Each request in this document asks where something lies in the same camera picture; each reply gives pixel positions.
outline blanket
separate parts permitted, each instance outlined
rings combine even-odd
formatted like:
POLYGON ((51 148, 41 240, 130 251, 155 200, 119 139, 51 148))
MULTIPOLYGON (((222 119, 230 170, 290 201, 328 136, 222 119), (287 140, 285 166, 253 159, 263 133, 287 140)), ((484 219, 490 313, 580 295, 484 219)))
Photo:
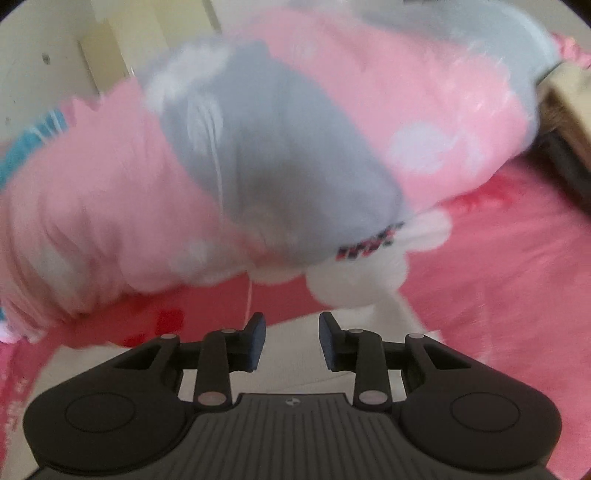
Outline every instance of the blanket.
POLYGON ((24 133, 0 186, 8 333, 379 246, 527 148, 550 35, 493 0, 396 13, 271 10, 24 133))

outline circular pad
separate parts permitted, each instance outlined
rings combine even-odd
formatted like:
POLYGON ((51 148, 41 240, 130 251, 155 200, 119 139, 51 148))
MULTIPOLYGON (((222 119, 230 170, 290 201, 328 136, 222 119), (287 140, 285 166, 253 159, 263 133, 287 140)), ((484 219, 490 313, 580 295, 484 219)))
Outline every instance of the circular pad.
POLYGON ((479 432, 502 432, 519 420, 511 400, 492 393, 469 393, 452 404, 452 415, 462 425, 479 432))
POLYGON ((128 398, 97 393, 74 400, 66 410, 66 420, 83 432, 104 433, 124 427, 134 414, 135 405, 128 398))

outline white wall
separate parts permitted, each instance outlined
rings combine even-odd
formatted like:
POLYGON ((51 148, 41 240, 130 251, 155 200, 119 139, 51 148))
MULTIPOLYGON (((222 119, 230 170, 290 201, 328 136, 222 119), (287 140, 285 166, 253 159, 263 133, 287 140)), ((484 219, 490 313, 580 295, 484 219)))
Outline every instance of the white wall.
POLYGON ((0 141, 68 96, 96 94, 77 42, 94 21, 89 0, 27 0, 0 24, 0 141))
POLYGON ((126 0, 90 0, 92 8, 95 12, 97 22, 102 22, 105 18, 110 17, 126 0))
POLYGON ((591 28, 570 8, 558 0, 509 0, 540 20, 549 30, 577 39, 591 50, 591 28))

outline pink fabric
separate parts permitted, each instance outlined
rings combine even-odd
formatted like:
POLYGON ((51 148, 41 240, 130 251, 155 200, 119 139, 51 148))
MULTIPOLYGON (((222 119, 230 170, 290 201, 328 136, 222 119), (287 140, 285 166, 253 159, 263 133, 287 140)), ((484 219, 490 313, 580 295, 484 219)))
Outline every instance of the pink fabric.
POLYGON ((327 92, 416 211, 479 187, 521 152, 528 119, 509 72, 467 48, 293 9, 245 35, 327 92))
POLYGON ((76 126, 0 197, 1 304, 18 333, 177 287, 171 262, 211 245, 256 257, 178 163, 135 79, 96 105, 74 101, 68 116, 76 126))
POLYGON ((574 38, 557 33, 553 34, 553 37, 562 58, 576 63, 584 69, 591 69, 591 53, 583 51, 574 38))
POLYGON ((550 396, 563 419, 550 467, 582 478, 591 464, 591 221, 519 164, 448 208, 450 241, 411 258, 401 291, 452 348, 550 396))

